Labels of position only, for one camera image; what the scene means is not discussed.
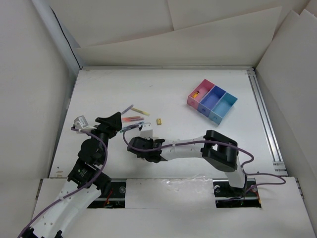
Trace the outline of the purple highlighter pen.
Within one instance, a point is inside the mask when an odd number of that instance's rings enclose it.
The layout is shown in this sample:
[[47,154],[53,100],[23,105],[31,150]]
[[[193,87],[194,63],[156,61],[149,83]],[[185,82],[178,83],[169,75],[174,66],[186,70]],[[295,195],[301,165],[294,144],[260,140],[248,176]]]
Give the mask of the purple highlighter pen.
[[124,109],[121,113],[122,114],[124,114],[124,113],[126,113],[127,111],[129,111],[131,108],[133,108],[133,104],[132,105],[130,105],[130,106],[128,106],[126,109]]

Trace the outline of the yellow highlighter pen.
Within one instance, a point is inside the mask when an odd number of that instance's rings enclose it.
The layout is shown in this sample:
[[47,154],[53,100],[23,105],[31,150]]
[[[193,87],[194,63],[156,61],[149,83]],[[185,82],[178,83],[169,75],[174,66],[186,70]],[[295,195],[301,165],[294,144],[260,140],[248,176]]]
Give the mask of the yellow highlighter pen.
[[149,113],[147,113],[147,112],[145,112],[145,111],[143,111],[143,110],[140,110],[140,109],[137,109],[137,108],[134,108],[134,107],[132,107],[131,108],[131,110],[132,111],[134,111],[134,112],[137,112],[137,113],[139,113],[139,114],[142,114],[142,115],[145,115],[145,116],[150,116],[150,114]]

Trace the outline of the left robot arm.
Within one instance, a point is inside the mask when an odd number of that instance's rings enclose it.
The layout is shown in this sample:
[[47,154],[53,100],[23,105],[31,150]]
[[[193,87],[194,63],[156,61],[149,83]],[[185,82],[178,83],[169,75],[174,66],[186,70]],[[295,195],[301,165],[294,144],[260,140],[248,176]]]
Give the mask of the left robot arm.
[[55,201],[35,216],[20,238],[64,238],[82,212],[98,197],[109,194],[111,178],[103,173],[108,141],[122,129],[121,113],[98,117],[88,125],[84,116],[74,120],[72,131],[89,138],[82,142],[78,159]]

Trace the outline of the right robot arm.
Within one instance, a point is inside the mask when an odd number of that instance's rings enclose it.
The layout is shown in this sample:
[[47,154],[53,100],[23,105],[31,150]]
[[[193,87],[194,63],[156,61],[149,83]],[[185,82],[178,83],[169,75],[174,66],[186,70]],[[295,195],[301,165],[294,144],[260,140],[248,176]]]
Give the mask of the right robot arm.
[[146,139],[138,136],[124,142],[127,151],[148,162],[202,158],[225,173],[231,193],[241,196],[246,192],[247,176],[238,157],[238,144],[219,132],[208,130],[204,136],[188,140]]

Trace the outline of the pink highlighter pen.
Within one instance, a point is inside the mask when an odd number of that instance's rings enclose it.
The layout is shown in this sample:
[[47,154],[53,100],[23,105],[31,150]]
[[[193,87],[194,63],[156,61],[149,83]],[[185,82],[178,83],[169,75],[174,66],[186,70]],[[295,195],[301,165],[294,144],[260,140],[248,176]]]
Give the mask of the pink highlighter pen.
[[143,121],[144,118],[132,118],[132,119],[129,119],[128,122],[135,122],[135,121]]

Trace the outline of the blue green pen pack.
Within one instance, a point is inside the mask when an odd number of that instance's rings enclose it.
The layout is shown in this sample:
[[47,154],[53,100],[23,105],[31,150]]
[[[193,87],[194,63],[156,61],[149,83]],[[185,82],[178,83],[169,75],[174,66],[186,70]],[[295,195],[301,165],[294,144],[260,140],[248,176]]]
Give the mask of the blue green pen pack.
[[141,128],[143,126],[143,124],[144,124],[144,122],[139,122],[139,123],[135,123],[135,124],[132,124],[132,125],[125,126],[119,132],[123,133],[125,131],[129,131],[129,130],[132,130],[132,129],[135,129],[135,128]]

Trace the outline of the pink blue three-compartment organizer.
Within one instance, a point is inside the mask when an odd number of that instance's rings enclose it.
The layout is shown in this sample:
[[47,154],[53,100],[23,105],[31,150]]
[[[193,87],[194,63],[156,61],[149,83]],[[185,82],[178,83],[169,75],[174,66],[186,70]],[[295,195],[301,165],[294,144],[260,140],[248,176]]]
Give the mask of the pink blue three-compartment organizer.
[[[196,91],[200,94],[197,98],[192,98]],[[237,100],[232,94],[204,79],[188,95],[187,105],[220,125]]]

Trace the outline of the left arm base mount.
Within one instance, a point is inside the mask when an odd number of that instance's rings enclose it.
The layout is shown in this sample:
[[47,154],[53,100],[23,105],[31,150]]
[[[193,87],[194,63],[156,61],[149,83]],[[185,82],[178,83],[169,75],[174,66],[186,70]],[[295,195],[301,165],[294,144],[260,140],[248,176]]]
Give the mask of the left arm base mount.
[[116,178],[111,181],[110,189],[95,199],[88,209],[122,209],[125,208],[127,179]]

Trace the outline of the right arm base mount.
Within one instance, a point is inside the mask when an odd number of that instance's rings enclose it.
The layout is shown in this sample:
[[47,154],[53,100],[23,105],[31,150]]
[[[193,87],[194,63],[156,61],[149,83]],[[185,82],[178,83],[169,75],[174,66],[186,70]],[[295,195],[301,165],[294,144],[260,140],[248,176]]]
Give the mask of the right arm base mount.
[[216,208],[261,208],[261,200],[256,188],[248,190],[254,181],[248,181],[246,188],[235,188],[227,181],[213,183]]

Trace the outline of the aluminium rail right edge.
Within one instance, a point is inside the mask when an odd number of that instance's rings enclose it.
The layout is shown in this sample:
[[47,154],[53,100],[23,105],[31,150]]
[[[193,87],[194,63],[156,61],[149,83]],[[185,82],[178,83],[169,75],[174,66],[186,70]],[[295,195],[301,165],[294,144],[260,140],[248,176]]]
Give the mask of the aluminium rail right edge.
[[266,105],[264,102],[264,98],[256,77],[256,73],[253,67],[249,68],[247,70],[247,75],[250,81],[250,85],[254,94],[254,98],[258,107],[258,110],[260,112],[260,117],[262,120],[263,128],[264,128],[264,133],[266,137],[266,141],[268,144],[268,148],[273,160],[273,167],[277,175],[287,177],[288,172],[285,167],[280,148],[269,118],[268,111],[266,109]]

